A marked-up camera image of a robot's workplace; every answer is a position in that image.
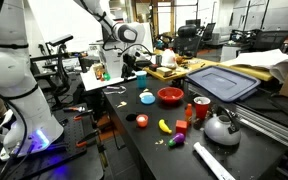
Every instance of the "kettle handle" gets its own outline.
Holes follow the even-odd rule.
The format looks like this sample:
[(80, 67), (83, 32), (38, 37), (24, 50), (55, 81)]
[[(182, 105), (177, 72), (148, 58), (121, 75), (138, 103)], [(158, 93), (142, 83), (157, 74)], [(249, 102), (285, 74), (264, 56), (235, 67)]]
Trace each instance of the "kettle handle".
[(235, 113), (231, 112), (230, 110), (224, 108), (223, 106), (218, 106), (216, 114), (220, 115), (223, 112), (225, 115), (228, 116), (228, 118), (231, 121), (231, 126), (228, 128), (229, 133), (233, 134), (233, 133), (239, 131), (240, 130), (240, 124), (237, 122), (238, 116)]

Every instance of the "banana toy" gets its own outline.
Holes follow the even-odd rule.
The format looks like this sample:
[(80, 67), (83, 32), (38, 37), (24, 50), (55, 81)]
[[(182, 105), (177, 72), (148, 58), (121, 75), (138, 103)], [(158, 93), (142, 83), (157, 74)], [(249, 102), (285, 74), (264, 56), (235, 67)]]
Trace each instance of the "banana toy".
[(159, 122), (158, 122), (158, 126), (161, 128), (162, 131), (166, 132), (166, 133), (169, 133), (169, 134), (172, 134), (172, 130), (170, 130), (168, 128), (168, 126), (165, 124), (165, 120), (164, 119), (161, 119)]

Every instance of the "silver kettle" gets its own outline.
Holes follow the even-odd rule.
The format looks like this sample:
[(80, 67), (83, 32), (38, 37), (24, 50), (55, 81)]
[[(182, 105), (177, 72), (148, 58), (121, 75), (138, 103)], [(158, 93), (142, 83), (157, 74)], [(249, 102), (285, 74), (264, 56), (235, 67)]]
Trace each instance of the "silver kettle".
[(240, 126), (237, 121), (238, 116), (218, 106), (213, 117), (206, 122), (204, 132), (214, 142), (222, 145), (236, 145), (241, 140)]

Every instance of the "red block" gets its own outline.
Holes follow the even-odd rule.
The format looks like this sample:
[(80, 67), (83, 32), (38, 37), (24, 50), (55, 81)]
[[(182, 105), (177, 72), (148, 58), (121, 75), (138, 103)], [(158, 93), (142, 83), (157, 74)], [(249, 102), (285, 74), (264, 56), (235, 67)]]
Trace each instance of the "red block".
[(187, 122), (182, 120), (176, 121), (176, 133), (182, 133), (186, 136)]

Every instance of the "blue light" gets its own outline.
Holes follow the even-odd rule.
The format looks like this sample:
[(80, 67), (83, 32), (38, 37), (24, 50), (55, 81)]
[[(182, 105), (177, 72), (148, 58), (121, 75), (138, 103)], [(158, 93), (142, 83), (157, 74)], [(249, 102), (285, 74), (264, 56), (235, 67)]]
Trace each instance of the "blue light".
[(41, 130), (36, 130), (36, 134), (39, 136), (39, 138), (43, 141), (42, 144), (43, 146), (47, 146), (50, 141), (45, 137), (45, 135), (43, 134), (43, 132)]

